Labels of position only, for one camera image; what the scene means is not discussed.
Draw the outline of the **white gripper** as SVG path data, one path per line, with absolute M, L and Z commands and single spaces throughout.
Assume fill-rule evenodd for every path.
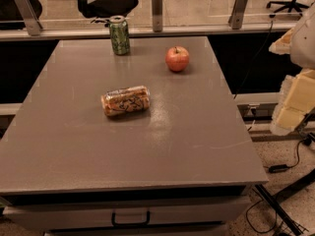
M 270 45 L 269 51 L 278 55 L 290 53 L 292 63 L 309 68 L 295 77 L 286 75 L 282 82 L 270 130 L 276 136 L 286 136 L 315 108 L 315 4 L 303 12 L 294 29 Z

